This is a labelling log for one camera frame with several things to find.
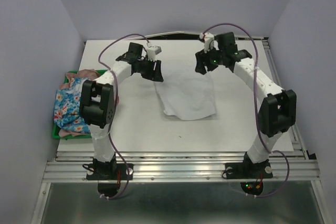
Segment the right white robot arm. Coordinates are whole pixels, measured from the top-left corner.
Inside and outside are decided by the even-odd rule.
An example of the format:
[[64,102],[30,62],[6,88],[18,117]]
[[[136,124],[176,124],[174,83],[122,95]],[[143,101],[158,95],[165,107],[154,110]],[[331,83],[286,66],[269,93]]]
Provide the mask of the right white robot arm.
[[241,165],[243,174],[253,177],[260,172],[259,163],[268,159],[281,135],[295,124],[297,95],[275,84],[247,50],[239,50],[233,33],[204,33],[199,40],[204,48],[195,54],[197,73],[205,75],[224,66],[253,92],[257,136],[247,151],[249,160]]

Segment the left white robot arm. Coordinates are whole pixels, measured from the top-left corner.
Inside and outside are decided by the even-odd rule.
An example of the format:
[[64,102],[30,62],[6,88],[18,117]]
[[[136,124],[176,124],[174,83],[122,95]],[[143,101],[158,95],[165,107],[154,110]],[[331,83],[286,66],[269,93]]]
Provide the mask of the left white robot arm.
[[106,179],[113,178],[117,172],[117,166],[112,162],[116,151],[109,136],[118,103],[119,84],[135,73],[146,80],[163,82],[161,61],[156,58],[161,52],[160,46],[150,42],[146,46],[131,42],[128,51],[117,57],[111,68],[82,85],[79,114],[92,137],[93,164],[99,166],[99,173]]

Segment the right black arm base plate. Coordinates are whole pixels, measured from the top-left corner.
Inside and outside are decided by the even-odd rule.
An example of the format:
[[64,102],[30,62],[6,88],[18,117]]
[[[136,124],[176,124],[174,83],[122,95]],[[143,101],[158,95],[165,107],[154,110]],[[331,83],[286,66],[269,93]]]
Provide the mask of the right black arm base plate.
[[272,169],[269,162],[263,162],[258,164],[247,163],[226,163],[225,174],[227,179],[257,179],[273,178]]

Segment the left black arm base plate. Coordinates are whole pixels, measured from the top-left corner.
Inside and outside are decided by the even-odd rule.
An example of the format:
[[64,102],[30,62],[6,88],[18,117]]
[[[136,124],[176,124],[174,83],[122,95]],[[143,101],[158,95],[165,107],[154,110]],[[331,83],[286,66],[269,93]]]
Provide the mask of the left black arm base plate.
[[133,164],[127,168],[125,163],[112,163],[96,165],[83,164],[82,168],[86,170],[86,180],[132,180]]

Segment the white skirt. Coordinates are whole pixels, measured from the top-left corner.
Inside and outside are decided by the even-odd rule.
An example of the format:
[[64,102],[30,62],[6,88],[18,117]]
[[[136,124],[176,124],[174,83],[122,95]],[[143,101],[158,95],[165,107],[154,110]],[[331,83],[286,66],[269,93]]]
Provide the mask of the white skirt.
[[169,72],[154,86],[166,116],[195,121],[216,114],[214,83],[208,74]]

